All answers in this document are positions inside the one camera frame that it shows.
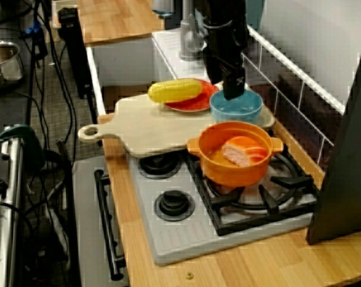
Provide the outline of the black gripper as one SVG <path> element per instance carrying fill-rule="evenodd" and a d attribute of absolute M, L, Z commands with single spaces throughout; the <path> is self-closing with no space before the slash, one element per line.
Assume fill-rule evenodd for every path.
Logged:
<path fill-rule="evenodd" d="M 241 52 L 247 47 L 247 24 L 241 20 L 220 24 L 204 20 L 203 27 L 207 30 L 203 57 L 209 80 L 212 84 L 223 80 L 224 98 L 233 100 L 244 93 L 246 72 Z"/>

